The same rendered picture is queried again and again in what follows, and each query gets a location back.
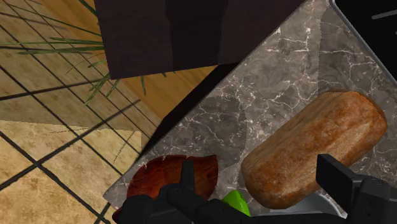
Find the brown bread loaf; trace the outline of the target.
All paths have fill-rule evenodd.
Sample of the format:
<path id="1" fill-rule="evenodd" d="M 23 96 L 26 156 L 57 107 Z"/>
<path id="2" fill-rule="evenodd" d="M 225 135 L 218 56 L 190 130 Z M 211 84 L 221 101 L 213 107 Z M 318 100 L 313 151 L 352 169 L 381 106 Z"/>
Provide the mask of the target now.
<path id="1" fill-rule="evenodd" d="M 243 159 L 245 187 L 262 206 L 286 209 L 319 189 L 319 154 L 349 167 L 386 130 L 386 116 L 371 98 L 356 91 L 324 92 Z"/>

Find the green round fruit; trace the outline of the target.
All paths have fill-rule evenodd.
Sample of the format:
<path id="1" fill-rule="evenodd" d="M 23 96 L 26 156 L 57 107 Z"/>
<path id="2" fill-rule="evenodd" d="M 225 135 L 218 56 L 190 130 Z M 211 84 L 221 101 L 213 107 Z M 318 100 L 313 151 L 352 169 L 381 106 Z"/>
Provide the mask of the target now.
<path id="1" fill-rule="evenodd" d="M 247 216 L 251 215 L 243 194 L 238 190 L 230 191 L 222 198 L 222 201 Z"/>

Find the reddish brown wooden bowl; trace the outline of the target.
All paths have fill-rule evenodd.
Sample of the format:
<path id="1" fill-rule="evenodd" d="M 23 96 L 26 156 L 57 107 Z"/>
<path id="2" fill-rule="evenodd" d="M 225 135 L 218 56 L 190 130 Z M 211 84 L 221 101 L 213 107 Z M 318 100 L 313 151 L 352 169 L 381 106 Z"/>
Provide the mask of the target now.
<path id="1" fill-rule="evenodd" d="M 207 220 L 194 222 L 184 214 L 161 201 L 158 195 L 161 187 L 178 184 L 185 160 L 194 164 L 195 193 L 208 200 L 218 182 L 218 158 L 216 155 L 188 157 L 186 155 L 166 155 L 149 161 L 133 175 L 127 188 L 127 198 L 148 195 L 154 200 L 153 213 L 148 224 L 212 224 Z"/>

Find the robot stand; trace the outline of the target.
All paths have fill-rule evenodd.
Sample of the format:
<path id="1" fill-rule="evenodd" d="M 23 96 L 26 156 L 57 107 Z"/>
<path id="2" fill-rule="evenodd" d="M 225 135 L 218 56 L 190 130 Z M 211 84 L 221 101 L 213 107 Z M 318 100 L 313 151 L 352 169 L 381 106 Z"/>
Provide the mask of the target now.
<path id="1" fill-rule="evenodd" d="M 94 0 L 112 80 L 245 59 L 305 0 Z"/>

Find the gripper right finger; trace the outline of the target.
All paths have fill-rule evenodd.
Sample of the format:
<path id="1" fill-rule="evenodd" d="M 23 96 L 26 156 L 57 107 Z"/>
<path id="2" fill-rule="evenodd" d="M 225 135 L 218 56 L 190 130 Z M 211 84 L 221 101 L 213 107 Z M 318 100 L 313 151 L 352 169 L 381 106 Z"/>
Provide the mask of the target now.
<path id="1" fill-rule="evenodd" d="M 319 154 L 316 182 L 347 213 L 344 224 L 397 224 L 397 188 Z"/>

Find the grey round plate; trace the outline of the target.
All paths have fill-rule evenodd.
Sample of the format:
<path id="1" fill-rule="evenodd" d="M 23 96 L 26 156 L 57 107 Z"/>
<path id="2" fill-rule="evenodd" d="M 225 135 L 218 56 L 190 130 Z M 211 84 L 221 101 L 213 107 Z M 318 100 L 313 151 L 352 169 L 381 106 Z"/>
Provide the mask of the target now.
<path id="1" fill-rule="evenodd" d="M 256 215 L 278 215 L 278 214 L 311 214 L 311 213 L 326 213 L 339 216 L 342 218 L 347 217 L 336 202 L 327 194 L 312 193 L 300 202 L 286 209 L 261 209 Z"/>

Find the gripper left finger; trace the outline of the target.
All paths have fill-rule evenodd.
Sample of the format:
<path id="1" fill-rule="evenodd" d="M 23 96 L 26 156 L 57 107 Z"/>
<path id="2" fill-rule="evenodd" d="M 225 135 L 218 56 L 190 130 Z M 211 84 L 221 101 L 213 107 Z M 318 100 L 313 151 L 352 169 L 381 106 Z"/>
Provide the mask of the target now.
<path id="1" fill-rule="evenodd" d="M 180 182 L 162 187 L 157 199 L 148 195 L 128 198 L 118 224 L 248 224 L 248 216 L 219 199 L 197 195 L 193 161 L 187 160 Z"/>

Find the green potted plant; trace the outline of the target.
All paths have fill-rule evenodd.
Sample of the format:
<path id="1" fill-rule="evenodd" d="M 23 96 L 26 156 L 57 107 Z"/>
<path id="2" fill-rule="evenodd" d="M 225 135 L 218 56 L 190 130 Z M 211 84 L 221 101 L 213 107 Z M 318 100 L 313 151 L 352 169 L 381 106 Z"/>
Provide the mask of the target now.
<path id="1" fill-rule="evenodd" d="M 28 0 L 0 0 L 0 62 L 11 66 L 31 90 L 73 84 L 85 79 L 85 104 L 98 97 L 134 101 L 121 80 L 111 80 L 101 37 L 96 31 L 56 19 L 44 6 Z"/>

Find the black sink basin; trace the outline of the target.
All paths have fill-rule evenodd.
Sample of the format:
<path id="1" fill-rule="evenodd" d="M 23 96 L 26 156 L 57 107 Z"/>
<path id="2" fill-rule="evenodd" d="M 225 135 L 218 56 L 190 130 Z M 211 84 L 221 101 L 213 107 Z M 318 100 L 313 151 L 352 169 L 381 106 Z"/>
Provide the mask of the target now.
<path id="1" fill-rule="evenodd" d="M 397 87 L 397 0 L 329 0 L 330 6 Z"/>

